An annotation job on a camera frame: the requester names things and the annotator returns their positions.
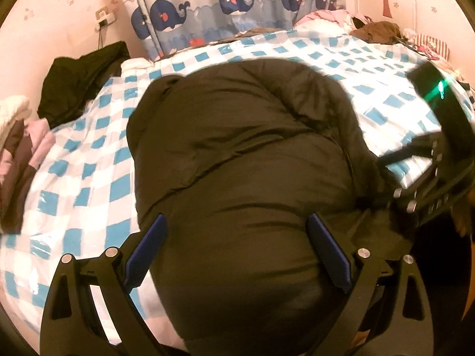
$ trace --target bed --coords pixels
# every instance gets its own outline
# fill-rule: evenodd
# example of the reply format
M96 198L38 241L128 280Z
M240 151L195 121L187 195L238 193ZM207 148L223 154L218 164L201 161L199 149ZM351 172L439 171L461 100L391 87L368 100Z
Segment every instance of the bed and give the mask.
M48 286L60 257L64 253L77 258L98 256L109 246L120 246L138 230L134 163L125 129L154 79L187 75L230 61L289 59L343 86L365 142L376 155L408 143L415 135L440 129L428 105L405 78L422 61L420 56L405 47L367 44L338 28L296 27L191 49L155 63L128 61L122 76L106 82L84 115L53 130L56 143L32 183L21 235L4 235L0 241L1 303L34 333L30 343L39 338ZM453 87L467 117L474 120L465 91L456 83ZM390 169L407 186L427 165L413 158ZM93 289L93 296L109 340L120 342L100 291ZM183 348L150 274L131 297L162 344Z

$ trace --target whale print curtain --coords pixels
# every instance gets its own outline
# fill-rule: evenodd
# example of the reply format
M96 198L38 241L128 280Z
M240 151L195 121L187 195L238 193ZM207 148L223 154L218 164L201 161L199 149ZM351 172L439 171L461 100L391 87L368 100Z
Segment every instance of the whale print curtain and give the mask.
M150 58L205 45L255 27L290 29L317 9L346 0L123 0Z

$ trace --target brown cloth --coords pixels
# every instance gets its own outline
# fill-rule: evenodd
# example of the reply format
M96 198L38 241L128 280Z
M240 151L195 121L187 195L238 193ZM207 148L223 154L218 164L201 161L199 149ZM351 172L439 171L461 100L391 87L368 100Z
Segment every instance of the brown cloth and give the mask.
M389 21L366 24L363 28L351 31L350 35L369 43L388 45L396 44L396 39L402 37L399 26Z

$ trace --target black garment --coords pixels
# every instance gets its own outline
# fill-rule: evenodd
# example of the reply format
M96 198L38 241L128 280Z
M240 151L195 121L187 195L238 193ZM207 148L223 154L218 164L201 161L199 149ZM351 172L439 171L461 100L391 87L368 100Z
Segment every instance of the black garment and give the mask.
M298 355L324 335L344 295L305 234L314 211L374 254L409 252L388 210L356 207L397 181L375 165L341 86L305 65L158 79L127 139L140 227L168 219L151 274L192 356Z
M43 82L38 116L45 117L51 128L77 119L109 78L120 76L121 64L127 59L129 51L123 41L79 59L56 58Z

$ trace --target silver bolt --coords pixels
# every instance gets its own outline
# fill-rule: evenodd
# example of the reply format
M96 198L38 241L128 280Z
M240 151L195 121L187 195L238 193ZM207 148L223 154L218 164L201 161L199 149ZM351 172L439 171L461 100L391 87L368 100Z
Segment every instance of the silver bolt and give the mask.
M118 252L119 251L117 250L117 248L112 247L112 248L106 249L105 255L106 255L106 257L115 257L115 256L117 256Z
M72 259L73 259L73 256L71 254L65 254L64 256L61 257L61 262L70 263Z
M358 249L358 256L368 258L371 255L370 251L365 248Z
M408 263L409 265L414 263L414 257L410 256L409 254L406 254L404 257L402 257L405 263Z
M416 201L410 201L408 203L407 212L409 212L409 213L414 212L414 210L416 209L416 205L417 205Z

